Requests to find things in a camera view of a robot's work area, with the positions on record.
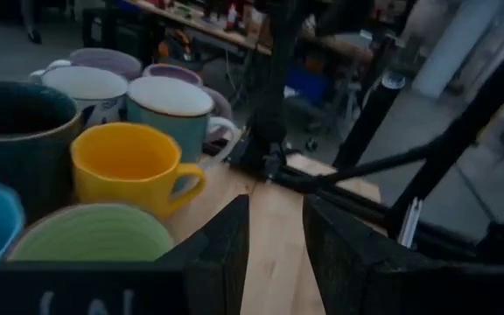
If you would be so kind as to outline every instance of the pillar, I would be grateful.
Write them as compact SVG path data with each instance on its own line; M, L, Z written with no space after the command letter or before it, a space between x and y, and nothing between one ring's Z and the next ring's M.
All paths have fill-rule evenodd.
M419 71L412 88L438 98L499 11L503 0L465 0Z

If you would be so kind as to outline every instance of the chair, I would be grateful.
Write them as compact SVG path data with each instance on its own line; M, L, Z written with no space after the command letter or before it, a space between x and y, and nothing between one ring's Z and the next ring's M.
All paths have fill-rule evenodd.
M114 1L104 2L105 8L83 10L83 45L118 50L137 57L144 67L148 66L156 44L164 36L156 17L117 6Z

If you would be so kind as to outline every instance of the black rod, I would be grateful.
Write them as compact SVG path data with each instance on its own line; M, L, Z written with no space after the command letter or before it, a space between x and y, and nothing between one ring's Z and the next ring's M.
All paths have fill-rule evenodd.
M394 167L414 163L427 158L433 152L436 140L418 146L406 152L385 157L376 161L361 164L346 170L340 170L328 175L317 176L315 181L319 186L335 185L336 183L354 177L365 176L375 172L385 171Z
M441 135L436 153L427 158L426 163L387 213L387 228L391 237L396 237L402 228L403 217L410 202L414 198L425 199L431 193L503 103L504 60L487 79L464 113Z

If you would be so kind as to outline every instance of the cable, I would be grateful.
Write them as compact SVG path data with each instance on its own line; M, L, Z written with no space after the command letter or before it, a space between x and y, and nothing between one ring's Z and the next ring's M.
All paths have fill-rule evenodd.
M231 77L231 69L228 66L228 50L227 49L225 49L225 64L227 65L228 82L231 84L231 87L233 87L233 91L236 91L236 85L233 82L233 77Z

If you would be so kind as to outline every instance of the black panel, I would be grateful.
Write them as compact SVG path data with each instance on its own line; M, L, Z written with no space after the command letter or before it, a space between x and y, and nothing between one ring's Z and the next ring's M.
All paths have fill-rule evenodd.
M504 314L504 266L432 260L315 196L304 236L327 315Z
M4 263L0 314L239 314L248 206L237 197L156 262Z

